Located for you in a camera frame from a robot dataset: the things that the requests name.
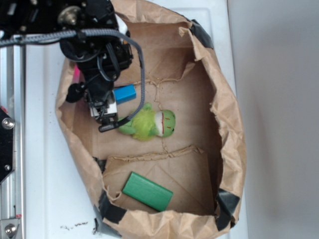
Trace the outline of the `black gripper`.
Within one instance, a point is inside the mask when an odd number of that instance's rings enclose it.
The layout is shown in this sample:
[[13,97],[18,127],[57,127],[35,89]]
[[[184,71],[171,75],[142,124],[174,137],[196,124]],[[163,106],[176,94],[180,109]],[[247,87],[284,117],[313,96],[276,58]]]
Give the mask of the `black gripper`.
[[131,46],[127,42],[107,43],[102,53],[92,60],[77,63],[84,82],[74,83],[68,89],[66,101],[75,103],[87,94],[90,114],[100,124],[99,132],[119,127],[115,96],[110,96],[114,82],[132,63]]

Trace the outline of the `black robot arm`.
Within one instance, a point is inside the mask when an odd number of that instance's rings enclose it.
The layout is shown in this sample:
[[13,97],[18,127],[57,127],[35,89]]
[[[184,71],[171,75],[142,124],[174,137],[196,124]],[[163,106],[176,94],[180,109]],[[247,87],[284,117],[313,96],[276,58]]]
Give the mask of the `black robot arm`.
[[3,0],[1,47],[59,43],[83,80],[68,88],[66,100],[84,99],[101,132],[127,122],[118,119],[114,83],[133,59],[126,25],[109,0]]

